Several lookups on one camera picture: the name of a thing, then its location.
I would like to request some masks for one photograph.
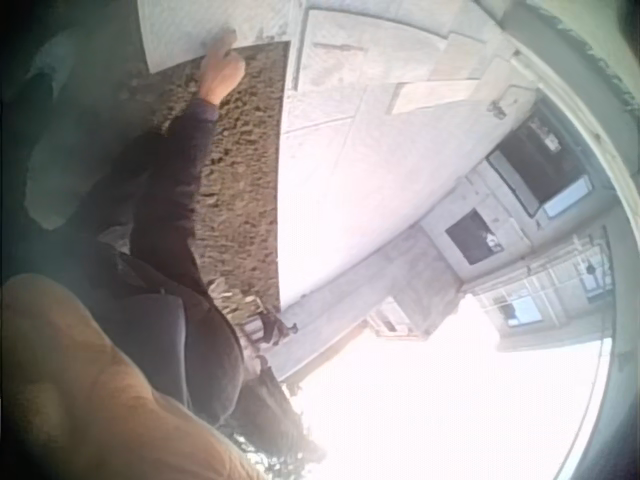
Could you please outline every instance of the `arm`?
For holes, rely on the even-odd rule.
[[[205,58],[198,98],[169,126],[166,149],[136,205],[131,232],[132,256],[203,295],[206,287],[190,246],[195,200],[211,150],[217,105],[244,75],[242,58],[229,53],[234,42],[235,33],[225,35]]]

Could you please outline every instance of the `bright sky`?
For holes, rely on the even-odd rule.
[[[428,342],[369,333],[352,342],[293,399],[328,452],[308,478],[554,478],[584,414],[600,342],[499,353],[497,340],[468,297]]]

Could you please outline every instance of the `hand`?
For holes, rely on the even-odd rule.
[[[198,96],[214,105],[220,105],[244,77],[244,59],[230,51],[237,39],[235,30],[226,32],[215,42],[202,62]]]

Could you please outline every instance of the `sky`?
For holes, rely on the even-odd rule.
[[[472,297],[427,342],[354,340],[293,399],[328,453],[308,479],[554,478],[584,415],[600,342],[501,353],[497,341]]]

